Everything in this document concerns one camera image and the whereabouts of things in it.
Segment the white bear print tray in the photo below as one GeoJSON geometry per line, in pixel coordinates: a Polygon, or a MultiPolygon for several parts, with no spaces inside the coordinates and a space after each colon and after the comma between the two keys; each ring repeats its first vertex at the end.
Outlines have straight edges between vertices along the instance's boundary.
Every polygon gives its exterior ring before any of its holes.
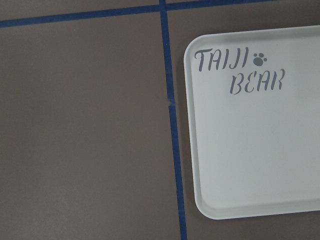
{"type": "Polygon", "coordinates": [[[207,34],[183,58],[195,204],[214,220],[320,208],[320,28],[207,34]]]}

